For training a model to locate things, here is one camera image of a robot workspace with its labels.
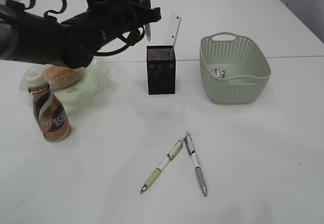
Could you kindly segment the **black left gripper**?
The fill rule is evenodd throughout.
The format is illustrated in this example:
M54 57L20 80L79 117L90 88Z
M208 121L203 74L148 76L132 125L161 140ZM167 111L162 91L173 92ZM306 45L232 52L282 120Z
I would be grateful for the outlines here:
M132 46L145 35L140 28L161 20L160 8L152 8L150 0L87 0L87 4L83 24L102 31L104 44L119 38Z

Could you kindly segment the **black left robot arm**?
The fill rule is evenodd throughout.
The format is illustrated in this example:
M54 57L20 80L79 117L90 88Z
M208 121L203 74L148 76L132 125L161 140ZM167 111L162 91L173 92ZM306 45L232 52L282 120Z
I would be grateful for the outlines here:
M67 9L67 0L61 1L59 10L38 16L30 13L36 0L28 5L6 0L1 5L1 59L87 67L94 57L134 46L144 38L145 26L161 19L160 8L152 8L150 0L86 0L85 12L58 22L57 15Z

